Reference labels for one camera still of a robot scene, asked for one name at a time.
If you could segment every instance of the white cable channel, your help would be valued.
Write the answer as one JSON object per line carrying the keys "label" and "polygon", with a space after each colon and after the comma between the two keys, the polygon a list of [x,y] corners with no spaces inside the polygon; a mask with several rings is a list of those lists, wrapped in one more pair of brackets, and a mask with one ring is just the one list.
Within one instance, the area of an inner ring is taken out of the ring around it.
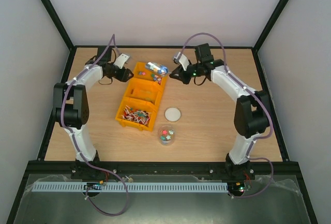
{"label": "white cable channel", "polygon": [[[32,192],[85,192],[86,182],[36,182]],[[201,192],[227,193],[227,183],[126,183],[129,192]],[[122,183],[108,182],[105,186],[94,186],[89,192],[125,192]]]}

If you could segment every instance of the small plastic container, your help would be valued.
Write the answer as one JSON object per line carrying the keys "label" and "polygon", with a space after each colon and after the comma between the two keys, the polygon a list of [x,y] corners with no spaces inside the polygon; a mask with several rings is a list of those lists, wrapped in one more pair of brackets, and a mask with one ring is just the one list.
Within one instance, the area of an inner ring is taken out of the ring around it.
{"label": "small plastic container", "polygon": [[146,63],[144,63],[144,62],[137,62],[136,66],[133,70],[133,74],[134,74],[133,78],[143,79],[146,81],[152,81],[163,92],[168,77],[163,77],[161,80],[161,84],[158,84],[153,79],[153,75],[155,74],[155,72],[152,72],[152,71],[146,69],[145,65],[146,65]]}
{"label": "small plastic container", "polygon": [[145,68],[154,73],[157,73],[161,77],[164,77],[165,75],[167,75],[169,73],[169,70],[166,66],[155,63],[155,62],[146,63]]}
{"label": "small plastic container", "polygon": [[172,126],[162,126],[159,128],[157,136],[162,145],[171,145],[175,141],[175,130]]}

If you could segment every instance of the clear plastic cup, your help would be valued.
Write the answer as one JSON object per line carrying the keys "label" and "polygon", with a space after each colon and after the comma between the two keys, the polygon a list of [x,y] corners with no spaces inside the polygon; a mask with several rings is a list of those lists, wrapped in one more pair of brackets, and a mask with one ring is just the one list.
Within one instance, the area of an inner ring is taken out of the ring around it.
{"label": "clear plastic cup", "polygon": [[171,145],[175,141],[175,130],[172,126],[162,126],[159,128],[158,139],[162,145]]}

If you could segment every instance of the wooden tabletop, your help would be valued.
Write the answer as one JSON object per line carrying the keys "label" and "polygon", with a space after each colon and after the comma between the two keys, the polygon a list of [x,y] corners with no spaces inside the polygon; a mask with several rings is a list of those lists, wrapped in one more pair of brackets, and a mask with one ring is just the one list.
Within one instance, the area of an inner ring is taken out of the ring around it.
{"label": "wooden tabletop", "polygon": [[[178,49],[127,48],[121,52],[131,55],[126,65],[132,71],[136,62],[158,62],[172,71],[172,62]],[[69,79],[76,76],[85,62],[96,55],[97,48],[78,48],[73,60]],[[215,59],[223,58],[220,49],[212,49]],[[185,50],[185,55],[195,60],[193,49]],[[261,90],[261,83],[251,50],[227,49],[228,65],[245,83]],[[87,122],[91,140],[101,161],[225,161],[231,150],[237,132],[233,118],[235,103],[216,84],[206,81],[202,86],[191,82],[168,79],[161,100],[153,132],[122,127],[115,115],[127,83],[114,80],[111,85],[95,84],[87,93],[90,116]],[[178,107],[182,117],[176,123],[164,118],[164,111],[170,106]],[[158,142],[157,130],[162,125],[172,125],[176,131],[175,142],[163,146]],[[251,157],[267,157],[271,161],[282,161],[275,135],[259,141]],[[55,123],[45,160],[70,161],[75,159],[71,141],[58,123]]]}

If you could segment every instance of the black metal frame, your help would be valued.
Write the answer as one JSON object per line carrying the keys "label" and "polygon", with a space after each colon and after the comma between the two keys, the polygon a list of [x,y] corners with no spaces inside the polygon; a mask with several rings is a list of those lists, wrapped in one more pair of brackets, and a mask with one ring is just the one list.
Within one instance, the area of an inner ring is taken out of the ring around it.
{"label": "black metal frame", "polygon": [[[269,32],[273,28],[276,23],[278,17],[283,11],[289,0],[280,0],[278,5],[276,6],[273,14],[271,15],[269,21],[266,23],[263,32],[258,38],[254,47],[226,47],[231,49],[250,49],[252,51],[255,65],[257,67],[257,71],[259,74],[259,78],[261,81],[262,89],[266,92],[269,92],[268,85],[266,83],[265,75],[262,70],[261,62],[258,56],[258,51],[261,48],[263,42],[268,36]],[[53,20],[57,30],[62,36],[65,44],[67,45],[70,54],[68,56],[67,64],[65,67],[65,71],[63,73],[61,82],[67,81],[69,77],[69,73],[71,70],[71,66],[73,63],[73,59],[76,53],[77,48],[80,47],[95,47],[99,48],[101,46],[74,46],[68,36],[64,26],[62,25],[61,20],[59,19],[54,7],[50,0],[41,0],[45,9],[49,13],[51,19]],[[119,46],[120,48],[181,48],[181,46]],[[284,143],[284,139],[282,137],[279,123],[276,117],[275,109],[273,103],[271,102],[271,116],[274,121],[275,133],[278,141],[278,146],[280,149],[280,153],[283,159],[283,162],[273,162],[274,165],[274,174],[275,175],[295,175],[300,187],[300,190],[303,194],[303,198],[306,204],[307,212],[310,218],[311,223],[318,223],[314,210],[312,208],[309,195],[306,189],[306,185],[301,174],[300,167],[297,162],[292,162],[289,159],[288,152]],[[25,173],[23,175],[22,182],[20,184],[17,196],[15,198],[14,204],[12,206],[9,218],[7,223],[13,223],[20,200],[23,196],[24,189],[26,187],[27,179],[30,174],[71,174],[70,166],[73,161],[44,161],[47,148],[49,145],[49,141],[51,138],[51,134],[54,128],[55,120],[52,116],[50,116],[46,131],[42,140],[42,144],[40,147],[40,151],[38,153],[37,160],[29,161]],[[224,177],[224,162],[100,162],[99,166],[106,169],[116,169],[119,175],[128,175],[128,174],[155,174],[157,171],[158,174],[189,174],[195,175],[197,177],[204,177],[209,180],[228,180],[228,178]],[[253,162],[252,167],[255,171],[255,174],[270,174],[270,166],[265,162]]]}

